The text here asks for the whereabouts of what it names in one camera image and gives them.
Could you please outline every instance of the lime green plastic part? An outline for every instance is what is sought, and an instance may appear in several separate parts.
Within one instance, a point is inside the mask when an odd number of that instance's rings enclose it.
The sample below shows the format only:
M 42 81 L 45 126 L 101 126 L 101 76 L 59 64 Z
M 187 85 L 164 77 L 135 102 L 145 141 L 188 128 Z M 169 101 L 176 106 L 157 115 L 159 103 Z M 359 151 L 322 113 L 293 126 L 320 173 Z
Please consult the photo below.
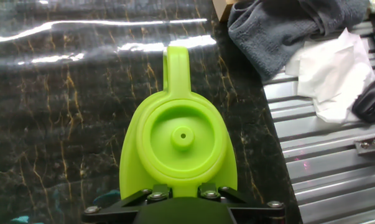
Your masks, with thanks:
M 140 104 L 125 136 L 121 198 L 154 184 L 167 184 L 174 197 L 196 197 L 204 182 L 237 189 L 233 146 L 218 110 L 191 92 L 187 49 L 168 47 L 164 90 Z

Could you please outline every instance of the gray towel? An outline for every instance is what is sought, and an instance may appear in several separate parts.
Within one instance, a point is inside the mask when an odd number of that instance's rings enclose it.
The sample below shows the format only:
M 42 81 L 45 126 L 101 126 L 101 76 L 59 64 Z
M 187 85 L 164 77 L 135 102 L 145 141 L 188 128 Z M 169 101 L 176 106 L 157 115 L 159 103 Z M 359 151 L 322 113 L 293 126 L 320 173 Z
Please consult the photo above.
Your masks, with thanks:
M 229 35 L 261 75 L 273 78 L 312 34 L 360 23 L 368 0 L 255 0 L 236 3 Z

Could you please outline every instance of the metal rack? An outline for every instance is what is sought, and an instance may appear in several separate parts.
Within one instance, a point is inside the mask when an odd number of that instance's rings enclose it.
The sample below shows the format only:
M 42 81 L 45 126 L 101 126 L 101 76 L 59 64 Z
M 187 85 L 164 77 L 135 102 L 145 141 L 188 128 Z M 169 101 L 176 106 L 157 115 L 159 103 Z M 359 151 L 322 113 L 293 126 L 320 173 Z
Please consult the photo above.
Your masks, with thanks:
M 373 25 L 353 30 L 369 40 L 375 71 Z M 297 77 L 281 71 L 264 84 L 304 223 L 375 223 L 375 153 L 359 156 L 354 142 L 375 137 L 375 124 L 329 124 L 310 98 L 297 96 Z

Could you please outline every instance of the black marble countertop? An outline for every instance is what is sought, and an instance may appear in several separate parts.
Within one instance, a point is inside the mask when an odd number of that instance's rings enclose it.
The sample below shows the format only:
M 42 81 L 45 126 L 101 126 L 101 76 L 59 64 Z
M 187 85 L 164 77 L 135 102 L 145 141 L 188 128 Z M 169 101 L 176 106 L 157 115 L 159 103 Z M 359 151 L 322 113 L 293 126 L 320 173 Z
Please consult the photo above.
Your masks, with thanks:
M 0 223 L 80 223 L 118 189 L 133 112 L 184 45 L 192 90 L 222 114 L 239 190 L 301 218 L 259 76 L 199 0 L 0 1 Z

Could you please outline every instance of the bolt head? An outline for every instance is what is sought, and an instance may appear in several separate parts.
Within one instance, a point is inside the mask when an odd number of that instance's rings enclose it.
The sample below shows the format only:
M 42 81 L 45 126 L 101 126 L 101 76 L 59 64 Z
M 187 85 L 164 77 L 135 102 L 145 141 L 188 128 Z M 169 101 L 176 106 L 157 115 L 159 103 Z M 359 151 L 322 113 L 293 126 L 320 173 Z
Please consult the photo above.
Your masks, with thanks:
M 145 193 L 145 194 L 149 194 L 149 193 L 151 193 L 151 189 L 144 189 L 144 190 L 142 190 L 142 192 Z
M 88 208 L 85 209 L 86 214 L 93 214 L 93 213 L 96 213 L 98 211 L 100 211 L 100 207 L 98 207 L 98 206 L 92 206 L 92 207 L 88 207 Z
M 271 202 L 268 202 L 267 205 L 271 208 L 280 208 L 283 206 L 283 203 L 278 202 L 278 201 L 271 201 Z
M 205 198 L 218 198 L 220 196 L 220 194 L 218 192 L 213 191 L 213 190 L 207 190 L 201 196 L 205 197 Z
M 166 194 L 162 193 L 162 192 L 154 192 L 152 194 L 149 195 L 149 198 L 152 198 L 152 199 L 162 199 L 162 198 L 166 198 Z
M 363 149 L 368 149 L 368 147 L 369 147 L 369 143 L 368 143 L 368 142 L 362 142 L 362 143 L 360 144 L 360 146 L 361 146 Z

